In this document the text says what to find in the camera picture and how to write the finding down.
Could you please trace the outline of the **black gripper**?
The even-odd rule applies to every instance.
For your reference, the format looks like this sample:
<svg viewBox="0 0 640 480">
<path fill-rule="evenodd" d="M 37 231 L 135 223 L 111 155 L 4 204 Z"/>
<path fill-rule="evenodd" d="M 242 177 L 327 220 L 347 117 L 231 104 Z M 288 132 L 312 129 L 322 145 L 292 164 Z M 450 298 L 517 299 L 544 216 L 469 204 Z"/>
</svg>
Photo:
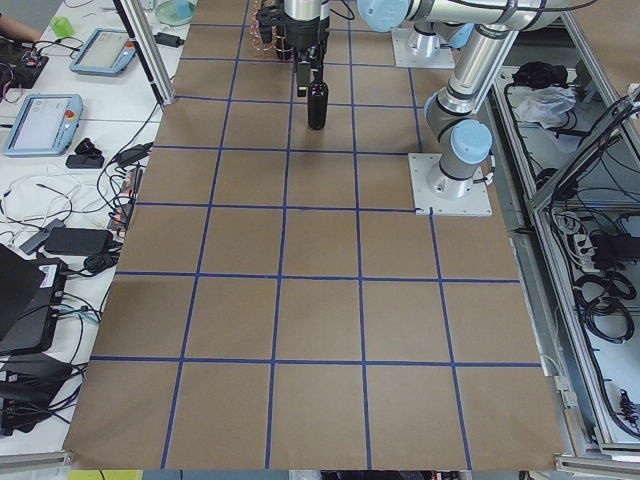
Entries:
<svg viewBox="0 0 640 480">
<path fill-rule="evenodd" d="M 294 50 L 294 74 L 296 95 L 307 96 L 310 84 L 310 64 L 314 83 L 324 82 L 325 48 L 315 47 L 310 53 L 306 49 L 325 41 L 329 35 L 329 2 L 321 0 L 285 0 L 284 33 L 286 41 Z"/>
</svg>

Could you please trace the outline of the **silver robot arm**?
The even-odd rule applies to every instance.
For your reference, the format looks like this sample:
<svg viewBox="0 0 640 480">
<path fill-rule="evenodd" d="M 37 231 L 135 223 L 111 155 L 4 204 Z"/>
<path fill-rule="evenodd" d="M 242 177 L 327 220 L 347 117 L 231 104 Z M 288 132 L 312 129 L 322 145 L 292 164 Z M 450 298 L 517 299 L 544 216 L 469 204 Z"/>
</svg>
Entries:
<svg viewBox="0 0 640 480">
<path fill-rule="evenodd" d="M 405 21 L 414 24 L 473 24 L 469 42 L 449 79 L 443 103 L 471 109 L 491 71 L 501 65 L 500 50 L 509 33 L 537 30 L 554 21 L 567 1 L 358 1 L 360 17 L 370 29 L 388 32 Z"/>
<path fill-rule="evenodd" d="M 427 174 L 427 185 L 440 198 L 465 197 L 474 185 L 474 174 L 489 156 L 492 134 L 472 112 L 507 37 L 503 25 L 474 26 L 447 84 L 425 103 L 427 125 L 441 147 L 440 160 Z"/>
</svg>

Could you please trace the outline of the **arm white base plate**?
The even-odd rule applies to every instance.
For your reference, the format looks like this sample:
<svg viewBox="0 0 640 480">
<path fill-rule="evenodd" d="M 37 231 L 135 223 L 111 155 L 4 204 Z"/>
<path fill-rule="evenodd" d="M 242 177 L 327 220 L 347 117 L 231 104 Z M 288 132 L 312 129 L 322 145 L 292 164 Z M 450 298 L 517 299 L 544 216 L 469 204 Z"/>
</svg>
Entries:
<svg viewBox="0 0 640 480">
<path fill-rule="evenodd" d="M 452 49 L 437 34 L 425 35 L 414 29 L 391 31 L 395 66 L 399 68 L 453 69 Z"/>
<path fill-rule="evenodd" d="M 440 169 L 441 154 L 408 155 L 414 211 L 417 215 L 489 217 L 492 207 L 482 168 L 466 180 L 453 180 Z"/>
</svg>

